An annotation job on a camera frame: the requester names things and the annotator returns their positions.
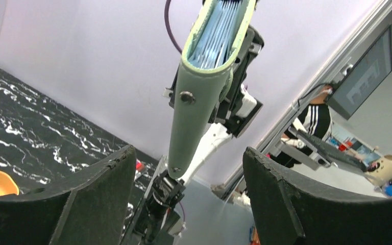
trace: robotic arm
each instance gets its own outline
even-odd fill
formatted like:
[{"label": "robotic arm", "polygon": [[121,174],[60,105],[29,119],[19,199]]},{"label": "robotic arm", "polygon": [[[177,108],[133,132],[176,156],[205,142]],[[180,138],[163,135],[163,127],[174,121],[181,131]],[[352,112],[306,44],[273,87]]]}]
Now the robotic arm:
[{"label": "robotic arm", "polygon": [[[202,8],[200,16],[207,15],[211,9],[206,8],[207,4],[211,4],[213,7],[219,2],[224,4],[238,3],[244,6],[244,12],[237,15],[241,14],[245,23],[235,24],[240,27],[234,42],[238,48],[229,50],[233,54],[233,60],[230,65],[227,65],[228,61],[225,61],[224,67],[227,66],[227,69],[221,70],[221,67],[212,67],[211,69],[202,66],[196,67],[198,64],[191,63],[190,56],[184,47],[173,84],[163,94],[170,99],[169,105],[175,110],[168,169],[158,176],[154,176],[152,189],[148,190],[145,206],[134,228],[134,232],[142,237],[144,244],[155,244],[155,239],[166,219],[171,216],[170,213],[184,197],[185,186],[188,185],[206,159],[233,137],[242,135],[262,107],[262,104],[252,97],[242,84],[247,76],[247,67],[264,46],[261,36],[252,26],[248,25],[256,1],[210,0],[204,3],[205,6]],[[249,6],[252,4],[251,14],[248,14]],[[205,23],[205,30],[207,30],[210,22],[200,19],[199,17],[199,24],[208,22]],[[191,38],[187,41],[186,46],[188,42],[197,39],[196,35],[199,34],[194,32],[190,34]],[[201,34],[199,42],[203,40],[204,34]],[[191,44],[189,47],[196,50],[198,48],[197,45],[194,47]],[[186,63],[186,59],[196,67],[194,71],[188,68],[191,65]],[[211,125],[205,132],[207,124]]]}]

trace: white desk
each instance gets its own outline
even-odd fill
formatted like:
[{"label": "white desk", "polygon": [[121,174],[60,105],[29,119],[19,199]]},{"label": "white desk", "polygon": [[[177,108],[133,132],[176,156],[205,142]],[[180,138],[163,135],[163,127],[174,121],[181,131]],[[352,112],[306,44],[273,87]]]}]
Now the white desk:
[{"label": "white desk", "polygon": [[316,181],[339,189],[363,195],[387,198],[382,193],[374,191],[373,184],[363,176],[338,169],[335,166],[329,168],[320,167],[314,171],[304,164],[296,164],[292,169]]}]

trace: metal frame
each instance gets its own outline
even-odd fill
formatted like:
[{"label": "metal frame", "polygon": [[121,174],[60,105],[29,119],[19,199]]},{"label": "metal frame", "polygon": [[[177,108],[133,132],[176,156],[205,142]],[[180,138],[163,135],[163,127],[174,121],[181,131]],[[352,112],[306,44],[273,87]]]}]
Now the metal frame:
[{"label": "metal frame", "polygon": [[[347,63],[351,53],[370,35],[370,33],[377,27],[377,25],[379,25],[379,23],[391,10],[392,1],[380,0],[378,4],[375,4],[373,10],[370,11],[357,29],[349,37],[347,37],[342,45],[340,45],[340,47],[332,54],[332,56],[322,66],[320,72],[315,75],[305,90],[297,97],[297,100],[293,103],[293,105],[285,112],[283,117],[260,140],[256,146],[256,150],[264,154],[267,154],[268,152],[275,155],[278,154],[279,149],[276,147],[276,144],[280,141],[282,133],[300,113],[300,108],[297,108],[298,98],[308,93],[313,87],[323,81],[330,81],[333,79]],[[312,92],[309,96],[307,96],[307,99],[302,101],[300,104],[307,105],[310,102],[309,98],[314,97],[317,93],[318,91]],[[214,193],[217,192],[217,195],[222,199],[227,200],[243,178],[243,169],[242,165],[240,165],[225,183],[220,186],[212,186],[211,189]]]}]

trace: screw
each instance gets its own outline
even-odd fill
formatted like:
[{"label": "screw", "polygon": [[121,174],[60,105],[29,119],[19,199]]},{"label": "screw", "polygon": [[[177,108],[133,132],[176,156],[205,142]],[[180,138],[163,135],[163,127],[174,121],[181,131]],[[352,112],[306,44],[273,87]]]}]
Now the screw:
[{"label": "screw", "polygon": [[192,93],[188,92],[188,91],[182,91],[180,93],[180,98],[183,102],[191,105],[194,103],[194,96]]}]

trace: marble tabletop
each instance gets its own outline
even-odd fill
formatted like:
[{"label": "marble tabletop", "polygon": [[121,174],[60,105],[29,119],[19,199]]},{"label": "marble tabletop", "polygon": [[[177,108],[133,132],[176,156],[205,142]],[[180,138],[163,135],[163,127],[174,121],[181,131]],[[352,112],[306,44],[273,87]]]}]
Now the marble tabletop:
[{"label": "marble tabletop", "polygon": [[[21,193],[64,178],[127,145],[0,69],[0,170]],[[135,183],[127,221],[141,201],[158,161],[137,151],[148,171]]]}]

